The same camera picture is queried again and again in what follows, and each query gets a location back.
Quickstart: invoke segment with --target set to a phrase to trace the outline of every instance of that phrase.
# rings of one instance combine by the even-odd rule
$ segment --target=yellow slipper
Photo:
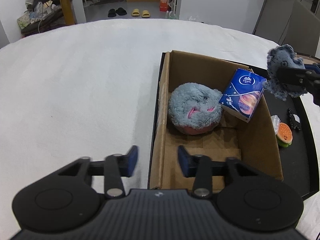
[[[140,16],[140,11],[139,9],[134,9],[131,13],[131,16],[136,17],[136,16]]]
[[[142,18],[150,18],[150,13],[147,10],[142,11]]]

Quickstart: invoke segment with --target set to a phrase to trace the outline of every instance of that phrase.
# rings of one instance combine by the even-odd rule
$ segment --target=orange box
[[[160,11],[166,12],[168,11],[169,0],[160,0]]]

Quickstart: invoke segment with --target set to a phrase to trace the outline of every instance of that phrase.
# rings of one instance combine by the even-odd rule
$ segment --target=black slipper
[[[120,7],[120,8],[118,8],[118,9],[116,10],[116,13],[117,13],[118,15],[122,16],[122,15],[126,15],[126,14],[127,14],[127,11],[126,11],[125,9],[123,9],[122,7]]]
[[[114,9],[110,9],[108,12],[108,17],[116,17],[116,11]]]

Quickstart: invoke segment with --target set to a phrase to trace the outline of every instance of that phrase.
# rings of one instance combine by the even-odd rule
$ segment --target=fluffy plush ball
[[[197,83],[177,87],[168,102],[168,115],[184,134],[201,134],[216,127],[222,116],[222,93]]]

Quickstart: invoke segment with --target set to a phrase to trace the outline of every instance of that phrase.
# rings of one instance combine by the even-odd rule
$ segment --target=pink fabric
[[[199,112],[199,110],[196,110],[196,108],[193,107],[193,108],[189,111],[189,113],[188,113],[188,119],[190,119],[190,118],[191,118],[191,115],[192,115],[193,113],[195,113],[195,112]]]

